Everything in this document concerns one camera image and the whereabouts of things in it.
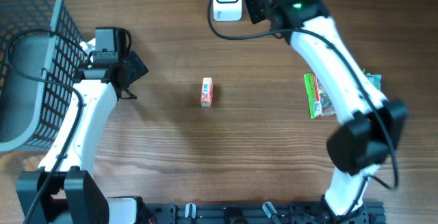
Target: small box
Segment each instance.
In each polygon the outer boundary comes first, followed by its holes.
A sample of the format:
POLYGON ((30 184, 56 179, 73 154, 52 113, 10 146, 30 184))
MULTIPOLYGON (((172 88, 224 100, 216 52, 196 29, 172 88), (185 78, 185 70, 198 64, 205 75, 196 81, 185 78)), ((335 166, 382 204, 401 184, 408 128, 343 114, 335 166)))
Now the small box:
POLYGON ((203 87, 201 90, 201 106, 211 107, 213 102, 213 80, 210 77, 204 77, 203 87))

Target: gray basket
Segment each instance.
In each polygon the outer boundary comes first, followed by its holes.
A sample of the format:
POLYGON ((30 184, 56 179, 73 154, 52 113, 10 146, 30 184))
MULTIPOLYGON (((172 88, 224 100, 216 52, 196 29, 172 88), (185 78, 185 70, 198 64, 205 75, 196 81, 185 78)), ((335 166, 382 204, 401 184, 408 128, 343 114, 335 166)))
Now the gray basket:
MULTIPOLYGON (((0 151, 50 149, 70 103, 71 92, 30 81, 8 71, 5 48, 14 34, 31 28, 82 36, 64 0, 0 0, 0 151)), ((86 56, 57 36, 29 34, 12 49, 11 61, 22 72, 73 85, 72 76, 86 56)))

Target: wooden table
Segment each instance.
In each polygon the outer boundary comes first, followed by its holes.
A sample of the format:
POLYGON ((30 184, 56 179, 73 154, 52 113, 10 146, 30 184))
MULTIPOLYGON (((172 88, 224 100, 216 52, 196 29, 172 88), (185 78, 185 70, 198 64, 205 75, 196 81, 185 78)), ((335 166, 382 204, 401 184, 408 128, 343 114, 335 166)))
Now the wooden table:
MULTIPOLYGON (((309 67, 284 40, 215 37, 208 0, 66 0, 85 38, 98 26, 124 27, 150 73, 119 101, 95 164, 110 196, 149 203, 316 201, 333 172, 325 142, 334 117, 311 120, 303 74, 309 67), (212 77, 212 108, 200 108, 212 77)), ((388 223, 438 223, 438 0, 324 0, 359 65, 383 75, 382 89, 408 105, 400 189, 375 182, 365 198, 384 201, 388 223)), ((264 32, 268 23, 216 24, 224 34, 264 32)), ((20 223, 18 174, 41 153, 0 157, 0 223, 20 223)), ((392 180, 390 163, 378 173, 392 180)))

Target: snack package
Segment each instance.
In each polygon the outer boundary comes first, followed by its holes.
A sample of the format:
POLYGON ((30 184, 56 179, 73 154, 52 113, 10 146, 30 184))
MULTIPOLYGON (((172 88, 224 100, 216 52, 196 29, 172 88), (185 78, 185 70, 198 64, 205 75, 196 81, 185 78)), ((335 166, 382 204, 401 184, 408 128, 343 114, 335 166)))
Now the snack package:
POLYGON ((211 107, 213 102, 213 80, 210 77, 204 77, 203 87, 201 89, 201 106, 211 107))
MULTIPOLYGON (((382 75, 372 75, 367 73, 365 76, 378 90, 381 89, 382 75)), ((335 108, 317 77, 313 73, 306 73, 304 74, 304 82, 306 85, 307 97, 309 98, 310 117, 314 119, 316 117, 335 114, 335 108)))

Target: plastic wrapper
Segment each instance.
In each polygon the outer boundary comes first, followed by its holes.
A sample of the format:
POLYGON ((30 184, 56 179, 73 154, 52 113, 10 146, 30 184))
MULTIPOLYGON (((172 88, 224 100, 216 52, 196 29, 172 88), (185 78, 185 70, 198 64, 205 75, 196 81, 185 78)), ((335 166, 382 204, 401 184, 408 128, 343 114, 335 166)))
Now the plastic wrapper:
MULTIPOLYGON (((382 75, 365 74, 371 84, 378 90, 381 89, 382 75)), ((321 116, 330 116, 335 114, 335 108, 331 103, 327 92, 317 77, 313 73, 304 74, 307 97, 309 98, 310 117, 312 119, 321 116)))

